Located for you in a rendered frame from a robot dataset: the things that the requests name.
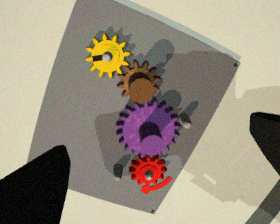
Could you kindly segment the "brown gear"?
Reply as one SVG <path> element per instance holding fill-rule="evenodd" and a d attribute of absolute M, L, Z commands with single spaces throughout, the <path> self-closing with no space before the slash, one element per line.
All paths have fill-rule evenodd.
<path fill-rule="evenodd" d="M 126 73 L 117 73 L 117 77 L 124 79 L 124 82 L 116 84 L 117 88 L 125 88 L 121 93 L 121 97 L 126 97 L 130 94 L 130 102 L 136 101 L 140 103 L 149 102 L 154 99 L 155 91 L 160 91 L 155 82 L 159 82 L 160 76 L 152 76 L 156 72 L 156 66 L 147 69 L 149 62 L 145 59 L 142 66 L 139 66 L 134 59 L 134 67 L 124 66 Z"/>

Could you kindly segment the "red curved arrow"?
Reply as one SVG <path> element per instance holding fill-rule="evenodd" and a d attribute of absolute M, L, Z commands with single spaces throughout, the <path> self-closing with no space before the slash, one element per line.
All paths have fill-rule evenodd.
<path fill-rule="evenodd" d="M 172 178 L 170 178 L 169 176 L 166 177 L 165 181 L 162 181 L 160 184 L 156 184 L 156 186 L 152 186 L 152 187 L 142 187 L 141 191 L 144 193 L 149 193 L 150 191 L 154 191 L 154 189 L 160 188 L 162 186 L 165 186 L 166 183 L 169 183 L 171 181 Z"/>

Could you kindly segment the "yellow gear with black stripe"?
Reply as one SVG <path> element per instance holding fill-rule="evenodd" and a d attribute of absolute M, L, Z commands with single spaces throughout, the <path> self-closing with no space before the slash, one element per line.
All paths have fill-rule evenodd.
<path fill-rule="evenodd" d="M 112 74 L 116 69 L 117 73 L 122 74 L 122 68 L 120 67 L 121 64 L 124 64 L 124 66 L 129 66 L 129 61 L 127 59 L 124 59 L 124 56 L 127 56 L 127 54 L 130 54 L 129 51 L 122 51 L 122 47 L 125 46 L 126 41 L 121 41 L 120 43 L 116 43 L 117 34 L 115 34 L 112 39 L 109 39 L 107 37 L 107 34 L 104 32 L 102 33 L 102 42 L 99 41 L 99 39 L 95 38 L 92 39 L 92 43 L 95 44 L 95 47 L 86 47 L 87 51 L 91 52 L 91 56 L 86 57 L 86 62 L 92 62 L 90 71 L 94 71 L 94 69 L 99 68 L 99 76 L 101 77 L 104 72 L 107 72 L 107 76 L 109 78 L 112 78 Z M 105 52 L 111 52 L 112 58 L 109 62 L 104 61 L 102 59 L 102 54 Z"/>

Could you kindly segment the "purple gear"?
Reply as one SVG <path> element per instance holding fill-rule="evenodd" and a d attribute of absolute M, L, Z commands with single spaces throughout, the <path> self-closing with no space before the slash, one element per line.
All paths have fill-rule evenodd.
<path fill-rule="evenodd" d="M 145 154 L 156 156 L 162 154 L 162 149 L 169 151 L 167 144 L 175 144 L 174 138 L 179 136 L 179 132 L 174 128 L 179 128 L 180 123 L 176 122 L 177 116 L 174 107 L 166 107 L 166 102 L 157 104 L 157 99 L 149 102 L 134 101 L 134 108 L 125 104 L 127 113 L 120 112 L 119 116 L 124 119 L 116 121 L 116 129 L 119 143 L 125 143 L 125 151 L 132 148 L 132 156 L 140 152 L 141 158 Z"/>

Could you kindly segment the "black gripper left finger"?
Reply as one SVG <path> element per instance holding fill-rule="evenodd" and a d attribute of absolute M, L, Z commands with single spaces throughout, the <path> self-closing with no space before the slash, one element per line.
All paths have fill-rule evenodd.
<path fill-rule="evenodd" d="M 69 177 L 69 154 L 59 144 L 1 178 L 0 224 L 60 224 Z"/>

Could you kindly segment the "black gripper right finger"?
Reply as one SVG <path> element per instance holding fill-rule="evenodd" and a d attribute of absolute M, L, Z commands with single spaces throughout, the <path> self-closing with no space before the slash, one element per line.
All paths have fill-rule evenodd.
<path fill-rule="evenodd" d="M 251 112 L 251 136 L 280 176 L 280 114 Z"/>

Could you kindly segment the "red gear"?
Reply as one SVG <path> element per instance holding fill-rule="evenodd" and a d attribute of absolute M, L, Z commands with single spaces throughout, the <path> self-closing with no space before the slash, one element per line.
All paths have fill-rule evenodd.
<path fill-rule="evenodd" d="M 131 179 L 137 179 L 137 184 L 142 182 L 146 183 L 146 186 L 149 187 L 149 184 L 154 182 L 156 186 L 156 179 L 164 179 L 162 173 L 166 172 L 166 167 L 164 166 L 165 162 L 164 159 L 160 159 L 159 161 L 159 154 L 156 154 L 154 157 L 150 157 L 149 154 L 146 154 L 146 157 L 141 158 L 140 153 L 137 154 L 139 157 L 139 161 L 136 159 L 131 159 L 132 167 L 129 168 L 129 172 L 131 173 Z M 152 173 L 154 173 L 154 178 L 151 181 L 147 181 L 145 177 L 146 169 L 151 169 Z"/>

